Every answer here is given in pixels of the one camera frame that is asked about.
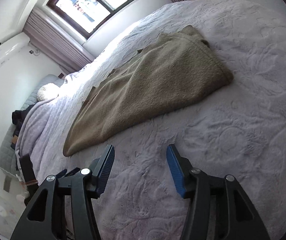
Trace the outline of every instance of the dark brown window frame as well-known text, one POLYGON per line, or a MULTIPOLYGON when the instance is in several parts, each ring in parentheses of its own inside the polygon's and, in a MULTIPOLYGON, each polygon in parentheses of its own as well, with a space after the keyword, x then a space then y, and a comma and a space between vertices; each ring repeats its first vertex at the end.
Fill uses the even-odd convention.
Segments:
POLYGON ((47 6, 51 8, 54 12, 56 12, 62 19, 64 19, 68 24, 70 24, 78 33, 80 33, 84 38, 88 39, 94 32, 96 32, 105 22, 107 22, 112 16, 114 16, 117 12, 122 10, 125 6, 129 5, 134 0, 127 0, 124 4, 116 8, 115 10, 111 9, 103 0, 96 0, 101 5, 103 5, 109 12, 110 15, 107 16, 104 20, 102 20, 92 32, 88 33, 82 26, 80 26, 75 20, 67 15, 66 12, 62 11, 56 3, 59 0, 49 0, 47 6))

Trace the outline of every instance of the white wall-mounted air conditioner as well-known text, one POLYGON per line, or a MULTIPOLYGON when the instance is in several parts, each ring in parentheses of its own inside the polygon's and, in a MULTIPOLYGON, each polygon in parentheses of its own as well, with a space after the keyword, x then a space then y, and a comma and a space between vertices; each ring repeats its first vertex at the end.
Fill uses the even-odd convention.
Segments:
POLYGON ((25 33, 20 33, 0 45, 0 67, 14 54, 28 45, 30 38, 25 33))

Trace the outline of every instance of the metal pivot bolt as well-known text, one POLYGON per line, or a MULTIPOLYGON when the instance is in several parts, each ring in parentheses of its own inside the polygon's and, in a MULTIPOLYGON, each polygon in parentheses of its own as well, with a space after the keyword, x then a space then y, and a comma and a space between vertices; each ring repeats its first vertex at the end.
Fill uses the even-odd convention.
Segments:
POLYGON ((191 169, 191 172, 193 174, 199 174, 201 172, 201 170, 199 168, 193 168, 193 169, 191 169))
POLYGON ((90 172, 91 172, 91 170, 88 169, 88 168, 85 168, 85 169, 81 170, 81 174, 83 174, 83 175, 87 175, 87 174, 89 174, 90 172))
POLYGON ((232 182, 232 181, 235 180, 235 178, 232 175, 227 175, 226 176, 226 180, 229 181, 229 182, 232 182))
POLYGON ((46 178, 46 180, 48 181, 48 182, 51 182, 51 181, 53 181, 55 179, 55 176, 54 175, 49 175, 47 178, 46 178))

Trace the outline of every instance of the folded brown towel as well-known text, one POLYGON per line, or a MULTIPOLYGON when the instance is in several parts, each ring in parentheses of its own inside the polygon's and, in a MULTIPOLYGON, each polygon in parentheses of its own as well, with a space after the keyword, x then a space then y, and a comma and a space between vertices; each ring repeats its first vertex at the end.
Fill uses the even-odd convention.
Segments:
POLYGON ((64 156, 147 119, 201 101, 233 75, 192 26, 157 41, 93 87, 67 135, 64 156))

